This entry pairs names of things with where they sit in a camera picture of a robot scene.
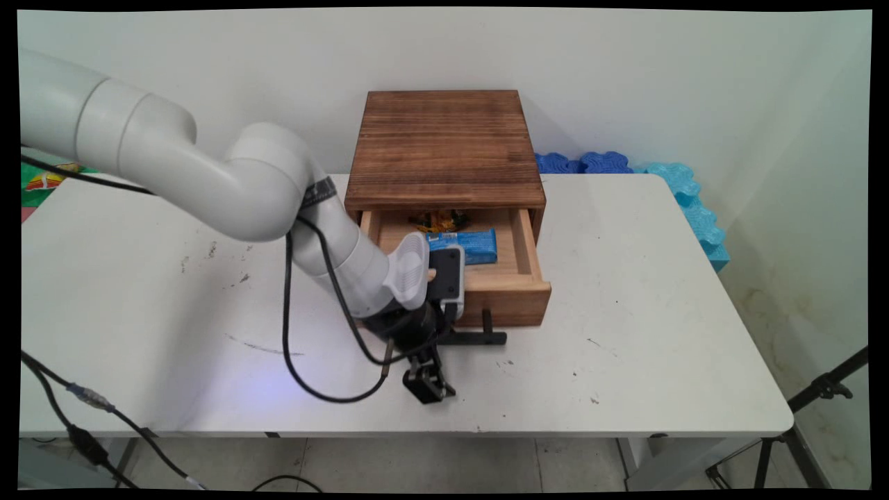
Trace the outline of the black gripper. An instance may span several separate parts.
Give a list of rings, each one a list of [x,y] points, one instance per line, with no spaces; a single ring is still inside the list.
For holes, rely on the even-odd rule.
[[[456,390],[445,377],[435,340],[445,326],[439,301],[425,301],[419,309],[393,309],[362,320],[363,326],[387,344],[393,342],[397,356],[391,361],[409,360],[404,387],[422,404],[454,397]]]

